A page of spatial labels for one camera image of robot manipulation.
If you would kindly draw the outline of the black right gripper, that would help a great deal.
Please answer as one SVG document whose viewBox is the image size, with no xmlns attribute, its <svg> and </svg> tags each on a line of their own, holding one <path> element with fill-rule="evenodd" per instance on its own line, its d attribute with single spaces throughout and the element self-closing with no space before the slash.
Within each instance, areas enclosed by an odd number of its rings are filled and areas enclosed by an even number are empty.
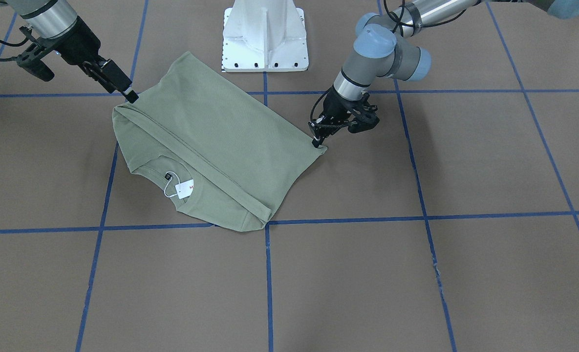
<svg viewBox="0 0 579 352">
<path fill-rule="evenodd" d="M 77 17 L 66 33 L 53 40 L 53 49 L 69 65 L 79 67 L 107 91 L 118 90 L 129 103 L 138 100 L 139 95 L 133 87 L 124 85 L 124 75 L 115 73 L 116 64 L 100 56 L 100 40 L 82 18 Z"/>
</svg>

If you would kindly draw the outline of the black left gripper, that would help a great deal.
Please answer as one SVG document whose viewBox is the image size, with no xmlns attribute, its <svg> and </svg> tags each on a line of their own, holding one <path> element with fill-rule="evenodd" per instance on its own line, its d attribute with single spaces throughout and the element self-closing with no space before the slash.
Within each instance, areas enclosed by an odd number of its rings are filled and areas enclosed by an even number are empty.
<svg viewBox="0 0 579 352">
<path fill-rule="evenodd" d="M 323 143 L 328 136 L 335 134 L 345 127 L 350 133 L 360 133 L 363 131 L 363 123 L 358 119 L 350 120 L 354 109 L 360 106 L 363 92 L 359 91 L 359 100 L 351 101 L 343 98 L 334 88 L 328 88 L 311 109 L 309 129 L 313 135 L 312 145 L 316 149 L 323 147 Z M 324 99 L 322 113 L 318 118 L 313 118 L 318 103 Z"/>
</svg>

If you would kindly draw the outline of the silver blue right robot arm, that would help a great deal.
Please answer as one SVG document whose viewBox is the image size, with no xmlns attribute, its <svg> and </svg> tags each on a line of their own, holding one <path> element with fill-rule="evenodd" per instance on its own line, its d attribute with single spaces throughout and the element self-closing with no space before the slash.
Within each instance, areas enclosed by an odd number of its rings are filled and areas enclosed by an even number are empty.
<svg viewBox="0 0 579 352">
<path fill-rule="evenodd" d="M 29 74 L 43 82 L 50 82 L 55 74 L 42 58 L 57 52 L 71 66 L 77 66 L 86 76 L 98 82 L 108 93 L 118 91 L 127 102 L 139 96 L 131 87 L 131 79 L 111 59 L 100 56 L 101 42 L 66 0 L 0 0 L 0 7 L 14 9 L 26 26 L 20 28 L 25 40 L 10 43 L 0 39 L 3 46 L 30 45 L 13 57 L 0 62 L 15 62 Z"/>
</svg>

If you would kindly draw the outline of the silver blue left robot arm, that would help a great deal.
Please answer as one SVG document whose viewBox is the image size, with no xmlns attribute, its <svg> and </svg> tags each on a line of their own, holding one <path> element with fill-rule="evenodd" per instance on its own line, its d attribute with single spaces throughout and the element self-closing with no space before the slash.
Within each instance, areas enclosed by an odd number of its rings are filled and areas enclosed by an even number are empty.
<svg viewBox="0 0 579 352">
<path fill-rule="evenodd" d="M 365 130 L 379 122 L 377 105 L 369 102 L 376 94 L 385 104 L 386 132 L 377 134 L 376 147 L 401 142 L 408 149 L 426 150 L 430 156 L 464 147 L 493 147 L 505 152 L 508 144 L 542 151 L 542 137 L 536 129 L 535 107 L 526 102 L 526 94 L 537 98 L 543 122 L 550 139 L 563 152 L 579 154 L 579 88 L 526 89 L 516 74 L 516 60 L 523 56 L 531 73 L 541 75 L 546 84 L 561 78 L 570 79 L 564 64 L 550 63 L 559 58 L 574 65 L 579 62 L 579 16 L 562 19 L 548 14 L 530 0 L 499 0 L 491 9 L 490 0 L 466 0 L 467 14 L 457 24 L 439 20 L 439 27 L 394 24 L 390 7 L 382 13 L 366 13 L 355 31 L 355 42 L 365 49 L 376 50 L 378 58 L 363 56 L 353 47 L 347 57 L 354 62 L 353 72 L 361 80 L 370 74 L 372 81 L 389 80 L 390 88 L 375 89 L 356 82 L 342 65 L 335 81 L 313 103 L 307 122 L 311 146 L 318 152 L 327 149 L 325 141 L 335 133 L 350 128 Z M 418 66 L 428 50 L 422 44 L 433 44 L 437 58 L 445 59 L 437 69 L 457 74 L 457 80 L 476 76 L 510 79 L 506 89 L 409 89 L 408 79 L 400 78 L 403 65 Z"/>
</svg>

